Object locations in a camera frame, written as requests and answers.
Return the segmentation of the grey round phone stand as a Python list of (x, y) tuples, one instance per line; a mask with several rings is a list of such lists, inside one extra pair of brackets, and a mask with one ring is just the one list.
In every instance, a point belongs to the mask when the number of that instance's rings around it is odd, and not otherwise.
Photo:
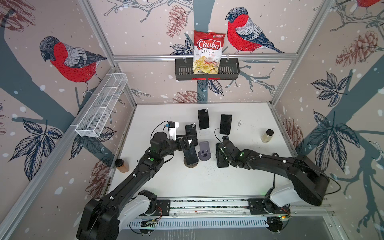
[(203, 162), (208, 161), (212, 157), (210, 144), (208, 141), (200, 142), (200, 150), (198, 152), (198, 157)]

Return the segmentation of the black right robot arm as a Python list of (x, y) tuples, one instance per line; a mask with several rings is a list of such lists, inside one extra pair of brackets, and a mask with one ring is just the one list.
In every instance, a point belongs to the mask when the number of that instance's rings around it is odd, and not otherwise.
[(313, 206), (323, 203), (330, 178), (306, 156), (282, 158), (239, 150), (228, 137), (216, 144), (216, 156), (222, 162), (246, 170), (260, 170), (289, 179), (301, 200)]

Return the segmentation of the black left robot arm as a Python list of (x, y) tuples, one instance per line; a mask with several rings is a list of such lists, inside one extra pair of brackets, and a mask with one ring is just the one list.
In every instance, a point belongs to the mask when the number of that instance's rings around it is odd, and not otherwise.
[(157, 196), (140, 188), (164, 165), (164, 158), (175, 151), (194, 147), (197, 136), (181, 135), (174, 140), (166, 133), (157, 132), (151, 146), (138, 160), (132, 173), (115, 189), (99, 200), (90, 200), (83, 211), (76, 234), (79, 240), (115, 240), (120, 231), (141, 214), (156, 209)]

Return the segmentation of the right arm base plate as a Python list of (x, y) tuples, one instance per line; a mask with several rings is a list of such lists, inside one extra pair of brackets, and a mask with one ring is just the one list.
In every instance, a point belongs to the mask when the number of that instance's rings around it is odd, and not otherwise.
[(251, 215), (290, 215), (291, 208), (289, 205), (283, 207), (277, 206), (271, 200), (267, 199), (248, 199), (248, 207)]

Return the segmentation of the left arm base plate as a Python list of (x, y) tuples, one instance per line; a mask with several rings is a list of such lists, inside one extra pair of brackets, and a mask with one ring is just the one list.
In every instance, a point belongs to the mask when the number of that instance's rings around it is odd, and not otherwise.
[(151, 218), (155, 218), (155, 217), (158, 218), (160, 216), (169, 216), (170, 208), (171, 208), (170, 200), (157, 200), (155, 208), (153, 210), (149, 210), (148, 213), (142, 214), (142, 216), (151, 217)]

